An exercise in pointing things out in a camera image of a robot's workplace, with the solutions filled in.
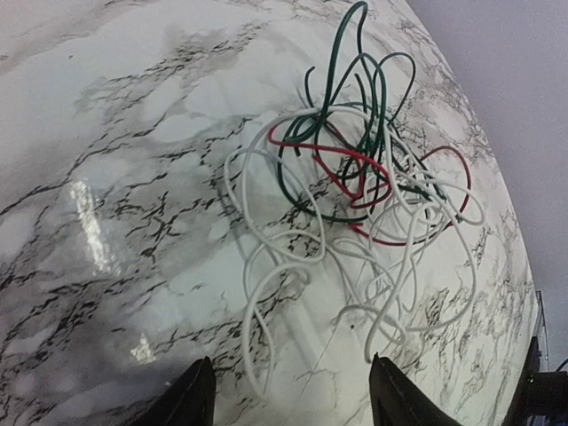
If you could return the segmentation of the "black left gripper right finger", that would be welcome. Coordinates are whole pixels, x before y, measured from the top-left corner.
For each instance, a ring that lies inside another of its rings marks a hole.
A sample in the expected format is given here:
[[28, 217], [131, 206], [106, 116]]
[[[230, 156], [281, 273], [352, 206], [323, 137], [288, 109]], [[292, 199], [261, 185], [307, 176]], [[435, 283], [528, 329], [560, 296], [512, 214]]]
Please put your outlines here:
[[374, 426], [460, 426], [389, 358], [374, 355], [369, 373]]

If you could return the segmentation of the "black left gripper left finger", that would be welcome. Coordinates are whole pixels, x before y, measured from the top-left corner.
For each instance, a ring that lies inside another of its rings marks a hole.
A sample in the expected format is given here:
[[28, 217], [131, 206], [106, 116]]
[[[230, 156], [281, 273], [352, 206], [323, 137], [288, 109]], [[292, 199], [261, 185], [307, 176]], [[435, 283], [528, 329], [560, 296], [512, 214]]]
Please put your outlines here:
[[198, 359], [140, 416], [140, 424], [211, 426], [216, 390], [217, 380], [210, 358]]

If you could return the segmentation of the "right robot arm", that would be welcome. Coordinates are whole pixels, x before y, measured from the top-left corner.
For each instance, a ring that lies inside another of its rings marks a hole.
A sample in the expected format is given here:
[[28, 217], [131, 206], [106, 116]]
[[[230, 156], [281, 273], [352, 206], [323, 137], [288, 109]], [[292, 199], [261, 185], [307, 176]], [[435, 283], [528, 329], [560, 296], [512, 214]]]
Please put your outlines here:
[[533, 336], [503, 425], [567, 424], [567, 360], [554, 371], [541, 371], [540, 360]]

